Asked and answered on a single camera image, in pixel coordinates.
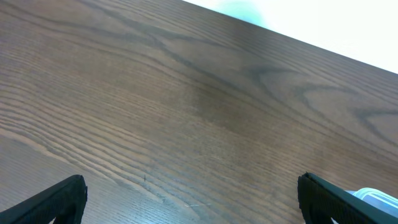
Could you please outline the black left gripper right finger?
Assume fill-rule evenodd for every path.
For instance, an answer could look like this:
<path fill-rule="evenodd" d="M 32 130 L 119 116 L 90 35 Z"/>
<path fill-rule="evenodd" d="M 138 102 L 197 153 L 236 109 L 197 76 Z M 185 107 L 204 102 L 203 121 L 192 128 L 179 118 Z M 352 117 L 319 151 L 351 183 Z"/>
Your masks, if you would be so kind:
<path fill-rule="evenodd" d="M 379 210 L 313 173 L 298 178 L 298 202 L 305 223 L 397 224 Z"/>

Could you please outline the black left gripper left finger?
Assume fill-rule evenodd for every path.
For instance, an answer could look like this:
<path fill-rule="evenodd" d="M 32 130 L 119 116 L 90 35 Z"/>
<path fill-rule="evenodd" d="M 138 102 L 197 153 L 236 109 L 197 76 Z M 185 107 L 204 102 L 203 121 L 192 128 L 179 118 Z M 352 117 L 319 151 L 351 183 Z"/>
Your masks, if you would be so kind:
<path fill-rule="evenodd" d="M 82 175 L 72 175 L 1 212 L 1 224 L 80 224 L 88 200 Z"/>

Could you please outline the clear plastic container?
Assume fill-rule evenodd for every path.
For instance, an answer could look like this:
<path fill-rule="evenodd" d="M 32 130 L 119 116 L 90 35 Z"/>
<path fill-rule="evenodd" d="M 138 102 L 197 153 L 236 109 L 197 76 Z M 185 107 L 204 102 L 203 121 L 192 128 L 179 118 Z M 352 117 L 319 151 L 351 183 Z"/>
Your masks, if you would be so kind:
<path fill-rule="evenodd" d="M 357 191 L 347 190 L 347 192 L 373 207 L 397 217 L 398 199 L 395 197 L 369 187 L 361 188 Z"/>

